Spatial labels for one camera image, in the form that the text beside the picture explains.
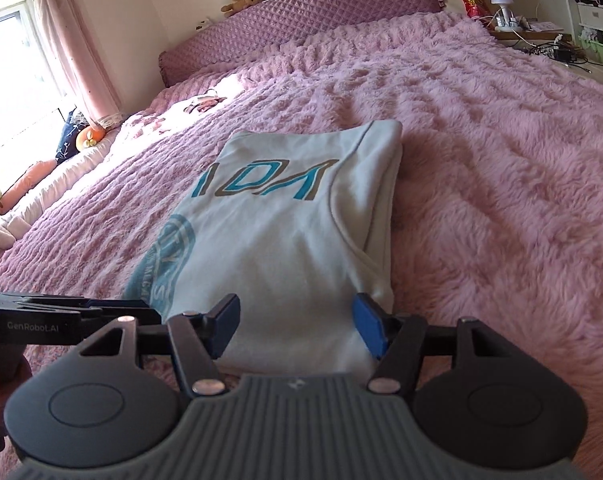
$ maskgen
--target gray ribbed surface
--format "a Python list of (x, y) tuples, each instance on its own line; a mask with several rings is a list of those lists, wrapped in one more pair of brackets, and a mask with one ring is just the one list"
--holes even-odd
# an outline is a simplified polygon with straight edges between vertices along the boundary
[(66, 471), (28, 462), (9, 480), (517, 478), (584, 477), (568, 461), (523, 474), (462, 463), (426, 439), (402, 400), (373, 396), (345, 376), (249, 376), (230, 394), (192, 402), (168, 439), (124, 465)]

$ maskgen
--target curtain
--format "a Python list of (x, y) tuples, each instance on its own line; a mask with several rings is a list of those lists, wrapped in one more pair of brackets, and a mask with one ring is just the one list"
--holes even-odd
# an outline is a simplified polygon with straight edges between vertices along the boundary
[(75, 0), (34, 0), (52, 71), (92, 126), (120, 113), (121, 102)]

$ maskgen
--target pink fluffy blanket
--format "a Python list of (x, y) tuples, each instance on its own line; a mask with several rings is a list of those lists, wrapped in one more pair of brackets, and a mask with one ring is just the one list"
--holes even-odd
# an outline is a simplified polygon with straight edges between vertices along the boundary
[[(169, 127), (172, 104), (229, 75), (242, 92)], [(396, 310), (447, 325), (479, 317), (572, 384), (590, 418), (577, 463), (603, 480), (603, 86), (498, 46), (458, 15), (338, 28), (163, 91), (0, 259), (0, 290), (117, 296), (233, 133), (390, 118), (405, 146)], [(28, 355), (37, 368), (59, 353)], [(14, 464), (0, 455), (0, 478)]]

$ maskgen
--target chip bag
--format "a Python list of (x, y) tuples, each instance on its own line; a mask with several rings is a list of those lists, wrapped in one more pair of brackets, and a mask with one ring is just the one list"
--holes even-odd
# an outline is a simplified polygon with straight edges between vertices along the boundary
[(484, 0), (463, 0), (466, 6), (466, 14), (473, 20), (480, 20), (486, 27), (494, 28), (493, 22), (488, 22), (487, 18), (491, 18), (492, 14)]

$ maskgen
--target pink quilted headboard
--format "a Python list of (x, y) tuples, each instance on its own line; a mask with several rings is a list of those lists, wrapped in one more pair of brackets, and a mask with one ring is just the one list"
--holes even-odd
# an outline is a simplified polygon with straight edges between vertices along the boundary
[(339, 25), (356, 25), (415, 12), (439, 12), (443, 0), (268, 0), (216, 23), (159, 57), (166, 87), (211, 63), (231, 61)]

